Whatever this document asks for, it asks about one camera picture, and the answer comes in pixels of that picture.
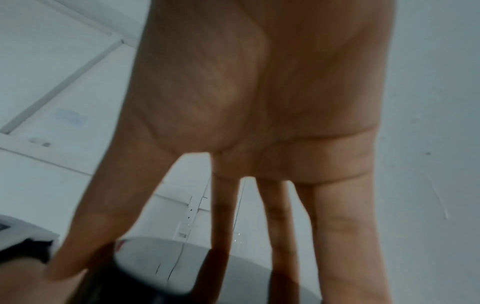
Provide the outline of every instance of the wall scratch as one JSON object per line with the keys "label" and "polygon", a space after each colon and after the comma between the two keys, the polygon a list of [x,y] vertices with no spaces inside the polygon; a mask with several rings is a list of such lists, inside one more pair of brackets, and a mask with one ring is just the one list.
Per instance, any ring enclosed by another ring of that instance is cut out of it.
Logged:
{"label": "wall scratch", "polygon": [[447,210],[447,204],[445,204],[444,200],[440,196],[440,193],[437,190],[437,187],[435,186],[434,181],[425,172],[421,172],[421,173],[425,177],[425,179],[427,179],[427,181],[430,183],[430,186],[433,189],[433,191],[435,192],[435,196],[436,196],[436,198],[437,198],[437,200],[440,204],[440,207],[443,210],[443,215],[445,216],[445,219],[448,220],[450,218],[450,214]]}

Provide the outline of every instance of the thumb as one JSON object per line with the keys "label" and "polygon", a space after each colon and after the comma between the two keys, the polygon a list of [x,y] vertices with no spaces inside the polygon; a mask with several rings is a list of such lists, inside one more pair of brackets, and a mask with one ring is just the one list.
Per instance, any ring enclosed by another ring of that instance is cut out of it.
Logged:
{"label": "thumb", "polygon": [[159,145],[141,121],[122,113],[113,140],[85,191],[48,278],[73,276],[109,253],[124,235],[179,155]]}

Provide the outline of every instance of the blurred skin in corner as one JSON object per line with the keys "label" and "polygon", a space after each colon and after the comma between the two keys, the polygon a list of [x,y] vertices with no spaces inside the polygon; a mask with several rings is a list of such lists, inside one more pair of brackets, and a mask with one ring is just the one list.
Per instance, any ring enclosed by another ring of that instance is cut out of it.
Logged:
{"label": "blurred skin in corner", "polygon": [[299,281],[291,181],[325,302],[391,303],[373,175],[393,19],[393,0],[153,0],[115,135],[49,279],[90,267],[180,156],[208,152],[213,248],[229,251],[253,176],[273,269]]}

